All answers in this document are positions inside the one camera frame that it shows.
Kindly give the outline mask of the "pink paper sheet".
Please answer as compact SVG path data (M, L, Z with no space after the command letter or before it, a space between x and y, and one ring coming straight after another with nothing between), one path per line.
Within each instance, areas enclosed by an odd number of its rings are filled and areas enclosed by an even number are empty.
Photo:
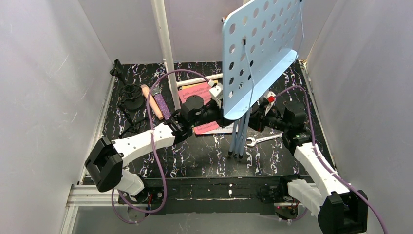
M204 104L207 104L211 100L211 94L209 90L211 86L207 82L190 85L189 87L183 87L178 91L178 95L182 103L185 103L187 98L192 95L200 96L204 100ZM211 122L203 124L193 128L196 135L214 134L214 131L220 129L217 122Z

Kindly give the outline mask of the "pink toy microphone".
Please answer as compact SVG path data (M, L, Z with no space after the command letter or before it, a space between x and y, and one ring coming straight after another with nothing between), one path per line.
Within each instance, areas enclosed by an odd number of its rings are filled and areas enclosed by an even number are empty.
M152 109L152 111L154 112L154 114L156 115L156 117L159 120L163 120L164 116L163 116L159 106L157 105L157 103L154 99L154 96L150 93L150 88L147 85L143 84L143 85L141 85L141 89L142 89L144 97L149 102L149 106Z

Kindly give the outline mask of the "blue tripod music stand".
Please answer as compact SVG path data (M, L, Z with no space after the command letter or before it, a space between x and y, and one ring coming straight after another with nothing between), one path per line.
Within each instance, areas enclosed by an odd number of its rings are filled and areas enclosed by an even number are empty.
M239 128L230 150L241 156L254 103L297 59L301 0L251 0L230 13L223 35L224 118Z

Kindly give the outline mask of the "black tripod shock-mount stand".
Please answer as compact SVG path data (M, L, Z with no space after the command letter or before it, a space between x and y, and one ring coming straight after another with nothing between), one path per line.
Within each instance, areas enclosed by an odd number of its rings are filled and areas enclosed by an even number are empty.
M124 116L125 116L125 118L126 118L126 121L128 122L128 124L129 124L129 127L127 127L125 130L123 130L120 134L119 134L119 138L120 139L122 139L123 138L123 136L126 134L126 133L135 133L135 134L137 134L137 133L139 133L139 129L140 129L140 125L137 125L138 123L140 124L143 120L144 120L144 118L143 119L141 119L141 120L138 120L137 122L134 122L134 120L133 120L133 118L131 117L131 114L134 114L134 113L136 113L136 112L130 112L130 111L127 111L127 110L124 110L124 109L122 109L121 107L120 107L120 101L118 102L118 104L117 104L117 107L119 108L119 110L124 114Z

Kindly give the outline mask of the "black round-base microphone stand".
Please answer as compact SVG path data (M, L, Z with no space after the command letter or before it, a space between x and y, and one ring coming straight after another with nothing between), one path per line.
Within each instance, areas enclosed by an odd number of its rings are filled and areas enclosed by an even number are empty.
M123 74L122 64L118 58L114 60L110 74L118 78L123 84L119 94L120 107L130 112L141 110L145 104L142 88L136 84L127 83L127 79Z

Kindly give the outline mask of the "sheet music page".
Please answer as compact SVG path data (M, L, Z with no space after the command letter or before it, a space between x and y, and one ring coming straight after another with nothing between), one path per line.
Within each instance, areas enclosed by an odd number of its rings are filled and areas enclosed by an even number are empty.
M205 134L231 134L233 132L233 128L234 128L234 123L224 128L219 127L217 129L205 132Z

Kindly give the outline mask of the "purple glitter microphone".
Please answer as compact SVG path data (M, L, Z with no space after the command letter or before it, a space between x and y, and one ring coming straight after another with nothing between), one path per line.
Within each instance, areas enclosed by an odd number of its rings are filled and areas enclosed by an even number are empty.
M161 90L159 88L154 88L151 92L152 96L154 97L163 117L165 120L170 119L171 112L161 94Z

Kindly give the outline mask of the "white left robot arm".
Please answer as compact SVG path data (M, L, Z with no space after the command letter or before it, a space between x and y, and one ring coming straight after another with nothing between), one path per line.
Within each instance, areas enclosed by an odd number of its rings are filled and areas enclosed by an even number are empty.
M220 127L231 124L215 100L204 103L200 96L192 95L152 130L112 141L103 136L90 152L85 167L99 192L116 189L136 196L144 190L145 183L137 174L124 169L130 162L185 141L192 136L194 127L212 122Z

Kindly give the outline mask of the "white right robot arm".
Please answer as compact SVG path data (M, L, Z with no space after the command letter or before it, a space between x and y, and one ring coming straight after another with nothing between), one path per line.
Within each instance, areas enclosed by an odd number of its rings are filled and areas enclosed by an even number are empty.
M283 112L271 108L267 101L252 107L249 126L256 131L265 127L281 131L284 146L316 184L311 187L300 175L283 176L275 195L298 200L317 217L324 234L365 233L367 204L335 177L333 168L313 144L311 132L305 128L306 119L306 108L301 103L290 103Z

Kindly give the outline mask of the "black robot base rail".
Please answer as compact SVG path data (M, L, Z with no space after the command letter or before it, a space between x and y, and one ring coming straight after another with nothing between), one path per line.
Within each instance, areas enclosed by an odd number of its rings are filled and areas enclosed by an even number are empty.
M155 210L157 215L184 213L258 213L274 215L276 207L291 206L292 199L277 187L288 176L247 176L221 178L168 178L164 193L162 180L145 179L144 192L137 197L120 193L118 203Z

